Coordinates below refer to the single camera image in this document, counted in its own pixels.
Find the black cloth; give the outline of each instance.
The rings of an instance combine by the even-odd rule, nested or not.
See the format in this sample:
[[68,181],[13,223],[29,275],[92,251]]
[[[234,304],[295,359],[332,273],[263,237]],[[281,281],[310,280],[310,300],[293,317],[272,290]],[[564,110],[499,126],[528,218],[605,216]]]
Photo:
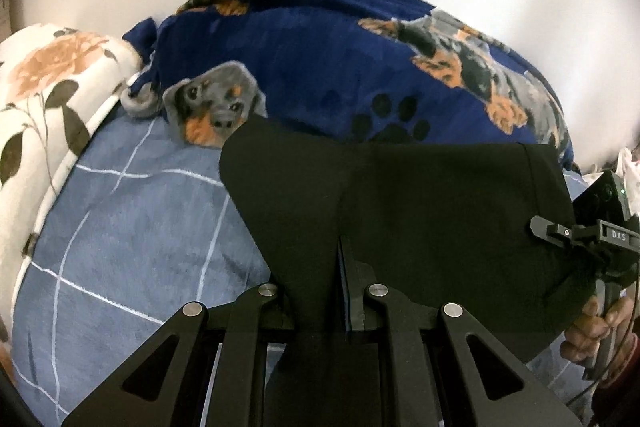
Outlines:
[[640,363],[615,391],[597,389],[591,408],[601,427],[638,427],[640,423]]
[[[280,388],[276,409],[297,411],[280,425],[309,425],[309,415],[328,421],[322,404],[332,400],[336,410],[344,367],[353,369],[331,333],[339,235],[379,282],[423,305],[463,305],[523,362],[594,291],[587,257],[528,232],[535,215],[575,223],[553,147],[339,144],[253,117],[226,142],[220,175],[303,339],[287,347],[268,386]],[[354,358],[371,356],[363,353]],[[354,407],[352,388],[345,407]]]

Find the white grid line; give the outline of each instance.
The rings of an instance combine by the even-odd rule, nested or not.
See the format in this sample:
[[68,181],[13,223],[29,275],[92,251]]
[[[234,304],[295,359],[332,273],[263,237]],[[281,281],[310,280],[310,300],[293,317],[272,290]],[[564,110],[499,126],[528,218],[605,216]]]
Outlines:
[[[113,194],[116,191],[116,189],[120,186],[120,182],[122,181],[122,178],[126,174],[127,169],[131,165],[133,158],[136,156],[138,149],[142,147],[142,144],[151,134],[151,130],[153,129],[155,123],[156,123],[156,120],[154,119],[151,122],[151,124],[149,124],[149,128],[146,130],[145,136],[142,137],[142,140],[140,140],[140,142],[138,142],[138,145],[136,145],[135,148],[133,149],[133,152],[131,153],[131,156],[129,157],[127,164],[124,166],[124,169],[118,176],[118,181],[116,181],[116,184],[113,187],[113,190],[110,192],[110,194]],[[87,218],[89,217],[89,214],[91,214],[91,210],[88,210],[87,213],[84,214],[82,221],[76,228],[76,231],[71,236],[71,239],[69,239],[69,243],[68,245],[66,245],[65,253],[62,256],[62,261],[60,262],[60,270],[58,271],[58,275],[56,276],[56,289],[53,295],[53,320],[51,325],[51,367],[53,368],[53,375],[56,380],[56,402],[55,402],[56,406],[60,404],[60,380],[58,379],[58,369],[56,367],[56,323],[58,321],[58,296],[60,295],[60,283],[62,279],[62,271],[65,267],[66,256],[69,253],[69,249],[71,248],[71,245],[75,240],[76,235],[78,235],[78,232],[80,232],[80,229],[82,228]],[[58,424],[60,425],[62,422],[60,420],[60,409],[58,407],[56,407],[56,419],[58,420]]]
[[560,370],[560,373],[556,375],[556,377],[549,383],[547,386],[548,389],[551,389],[551,386],[558,381],[558,378],[562,377],[562,374],[567,370],[567,368],[571,365],[571,362],[565,363],[564,367]]
[[200,271],[200,281],[198,282],[198,293],[196,294],[196,301],[199,301],[202,298],[202,290],[204,289],[204,278],[207,274],[207,268],[209,267],[211,257],[213,256],[213,251],[216,249],[218,235],[220,234],[220,228],[222,227],[222,220],[225,219],[226,206],[228,205],[228,203],[229,203],[229,194],[225,196],[225,202],[222,204],[222,210],[220,210],[220,215],[218,216],[216,229],[214,230],[213,237],[211,238],[209,251],[207,251],[207,259],[204,262],[204,265],[202,265],[202,270]]
[[251,263],[251,266],[246,269],[246,273],[244,274],[244,291],[247,291],[249,289],[249,276],[251,275],[251,270],[253,269],[253,267],[254,263]]
[[214,185],[216,187],[225,186],[222,184],[222,182],[219,182],[218,180],[208,178],[206,176],[203,176],[202,174],[197,174],[197,172],[186,171],[184,169],[162,169],[161,171],[158,171],[155,174],[131,174],[130,172],[125,172],[123,174],[122,172],[114,171],[112,169],[94,169],[94,168],[87,167],[85,165],[80,165],[80,164],[76,164],[76,168],[80,169],[81,171],[93,172],[95,174],[113,174],[114,176],[122,175],[123,178],[132,178],[137,180],[150,178],[156,174],[183,174],[184,176],[193,178],[195,180],[199,180],[201,182],[208,183],[209,185]]
[[[80,232],[80,229],[86,222],[87,217],[89,217],[89,214],[91,214],[90,210],[87,211],[86,214],[84,214],[82,221],[80,221],[80,224],[76,228],[76,231],[73,233],[73,235],[71,236],[71,239],[69,239],[69,242],[66,245],[65,253],[63,253],[62,255],[62,261],[60,262],[60,270],[58,272],[57,279],[56,279],[56,289],[53,293],[53,322],[51,325],[51,367],[53,368],[53,376],[55,377],[55,380],[56,380],[56,405],[60,401],[60,380],[58,379],[58,368],[56,364],[56,325],[58,322],[58,295],[60,294],[60,278],[62,277],[62,270],[65,267],[66,256],[69,253],[69,249],[71,248],[73,241],[78,235],[78,232]],[[56,419],[58,420],[58,423],[62,423],[60,420],[60,413],[57,407],[56,407]]]
[[151,134],[151,130],[154,128],[154,124],[155,123],[156,123],[156,119],[153,119],[152,122],[151,122],[151,125],[149,125],[149,129],[146,130],[145,136],[142,137],[142,140],[140,140],[138,142],[138,145],[136,145],[136,147],[133,149],[133,152],[131,153],[131,156],[129,157],[129,161],[127,161],[127,164],[124,166],[124,169],[120,173],[120,175],[118,177],[118,181],[116,181],[116,186],[113,187],[113,190],[111,191],[111,194],[113,194],[116,191],[116,189],[118,187],[120,187],[120,182],[122,181],[123,176],[126,174],[127,169],[131,165],[131,162],[133,161],[133,158],[135,158],[136,153],[138,152],[138,149],[140,149],[140,147],[142,147],[142,144],[145,142],[145,140],[147,138],[149,138],[149,135]]
[[44,396],[46,396],[47,398],[49,398],[53,402],[53,404],[56,406],[57,409],[60,409],[64,414],[69,416],[68,411],[64,407],[62,407],[58,402],[56,402],[56,400],[49,393],[47,393],[47,391],[45,391],[39,385],[33,383],[31,380],[29,380],[27,377],[25,377],[22,374],[22,372],[20,371],[20,369],[18,369],[18,366],[15,365],[15,363],[14,363],[14,369],[15,369],[15,372],[18,373],[18,376],[25,381],[25,383],[27,383],[28,385],[30,385],[34,389],[37,389],[38,391],[40,391]]
[[[31,261],[31,266],[33,266],[34,268],[37,268],[38,270],[40,270],[41,272],[44,273],[48,273],[49,275],[52,275],[53,277],[57,277],[58,274],[55,273],[53,270],[50,270],[49,268],[43,268],[42,266],[39,266],[38,264],[34,263],[33,261]],[[140,317],[141,319],[145,319],[149,322],[153,322],[155,324],[159,324],[162,325],[164,324],[164,321],[161,321],[160,319],[156,319],[154,317],[150,317],[149,315],[144,314],[143,312],[139,312],[137,310],[134,310],[133,308],[129,308],[128,306],[125,306],[123,304],[119,304],[115,301],[112,301],[111,299],[108,299],[107,297],[104,297],[102,295],[99,295],[95,292],[92,292],[91,290],[88,290],[74,282],[71,282],[69,279],[65,279],[64,277],[60,278],[60,282],[65,283],[68,286],[71,286],[71,288],[74,288],[82,293],[85,293],[89,296],[92,296],[95,299],[98,299],[98,301],[102,301],[106,304],[110,304],[111,306],[114,306],[115,308],[118,308],[124,312],[130,313],[131,315],[135,315],[136,317]]]

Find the black cable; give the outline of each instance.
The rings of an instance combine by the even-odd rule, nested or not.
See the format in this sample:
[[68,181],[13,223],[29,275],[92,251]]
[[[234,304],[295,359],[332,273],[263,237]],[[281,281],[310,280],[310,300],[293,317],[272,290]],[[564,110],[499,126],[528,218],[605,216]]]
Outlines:
[[625,334],[623,335],[622,340],[618,344],[618,349],[616,350],[616,352],[613,355],[613,357],[611,357],[611,360],[609,361],[609,364],[607,365],[607,367],[604,368],[603,372],[598,375],[598,378],[596,378],[593,381],[593,383],[589,387],[587,387],[584,391],[582,391],[581,393],[578,393],[571,400],[569,400],[565,404],[567,407],[569,407],[571,404],[575,403],[577,400],[580,400],[591,389],[593,389],[597,385],[601,384],[602,381],[604,380],[604,376],[609,372],[609,369],[611,369],[611,366],[613,365],[614,360],[616,360],[616,358],[620,354],[620,351],[622,350],[623,346],[625,345],[625,342],[626,342],[626,340],[627,340],[627,338],[629,336],[629,333],[631,333],[631,330],[632,330],[632,328],[634,326],[634,319],[636,317],[636,310],[638,309],[638,296],[639,296],[639,290],[640,290],[639,287],[640,287],[640,263],[636,263],[636,294],[634,296],[634,309],[631,312],[631,320],[629,321],[628,327],[626,327]]

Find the metal screw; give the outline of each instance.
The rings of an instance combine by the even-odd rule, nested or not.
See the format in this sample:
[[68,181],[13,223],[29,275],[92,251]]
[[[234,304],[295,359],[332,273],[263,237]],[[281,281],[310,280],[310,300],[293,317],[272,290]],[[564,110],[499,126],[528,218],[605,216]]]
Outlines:
[[389,293],[389,288],[380,283],[375,283],[369,286],[369,293],[375,297],[384,297]]
[[278,287],[274,284],[266,282],[265,284],[260,285],[258,288],[258,293],[263,297],[273,297],[278,293]]
[[462,315],[462,306],[455,302],[450,302],[449,304],[444,305],[443,311],[449,315],[449,317],[457,318]]
[[187,304],[182,307],[182,313],[187,315],[187,317],[196,317],[200,315],[201,312],[202,304],[199,302],[187,302]]

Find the paw print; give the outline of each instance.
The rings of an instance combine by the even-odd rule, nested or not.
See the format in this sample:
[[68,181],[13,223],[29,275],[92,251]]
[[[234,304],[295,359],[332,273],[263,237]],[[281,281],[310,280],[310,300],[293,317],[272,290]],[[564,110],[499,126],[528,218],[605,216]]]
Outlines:
[[505,134],[512,134],[514,127],[523,127],[527,123],[527,114],[505,96],[492,94],[484,109],[489,120]]
[[[398,107],[394,108],[387,94],[377,94],[371,103],[373,115],[357,114],[351,121],[351,134],[357,142],[421,142],[427,138],[431,125],[426,120],[418,120],[413,126],[408,125],[414,119],[417,109],[418,101],[414,96],[406,96],[400,101]],[[382,131],[371,136],[374,118],[389,120],[389,122]]]

